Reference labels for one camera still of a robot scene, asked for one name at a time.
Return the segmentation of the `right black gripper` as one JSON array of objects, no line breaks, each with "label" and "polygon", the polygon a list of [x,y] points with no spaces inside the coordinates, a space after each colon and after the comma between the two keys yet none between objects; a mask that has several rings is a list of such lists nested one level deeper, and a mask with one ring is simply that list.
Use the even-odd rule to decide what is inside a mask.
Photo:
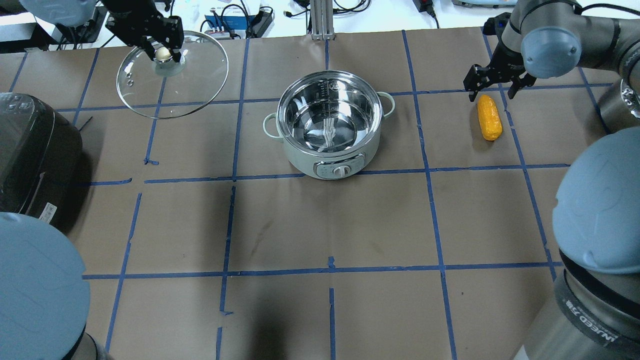
[{"label": "right black gripper", "polygon": [[521,89],[532,87],[537,82],[537,78],[526,71],[521,53],[510,50],[505,45],[498,45],[493,51],[489,64],[487,66],[473,64],[462,80],[462,85],[468,92],[470,102],[473,103],[483,89],[508,82],[511,86],[507,96],[513,100]]}]

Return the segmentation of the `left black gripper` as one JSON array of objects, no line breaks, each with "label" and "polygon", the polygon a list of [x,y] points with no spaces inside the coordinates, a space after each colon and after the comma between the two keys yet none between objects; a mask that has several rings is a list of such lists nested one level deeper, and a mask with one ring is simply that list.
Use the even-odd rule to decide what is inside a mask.
[{"label": "left black gripper", "polygon": [[181,61],[185,32],[180,16],[165,16],[154,0],[103,0],[102,4],[109,12],[105,27],[127,46],[143,48],[154,61],[156,48],[149,45],[153,40],[170,50],[175,63]]}]

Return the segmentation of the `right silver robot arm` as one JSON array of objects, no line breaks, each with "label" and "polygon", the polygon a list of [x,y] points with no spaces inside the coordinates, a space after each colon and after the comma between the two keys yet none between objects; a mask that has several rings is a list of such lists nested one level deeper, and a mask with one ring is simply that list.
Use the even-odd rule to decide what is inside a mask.
[{"label": "right silver robot arm", "polygon": [[519,0],[487,19],[497,46],[462,84],[479,91],[510,82],[509,98],[574,68],[616,72],[601,113],[613,132],[570,165],[551,224],[563,269],[515,360],[637,360],[639,355],[639,19],[586,16],[574,0]]}]

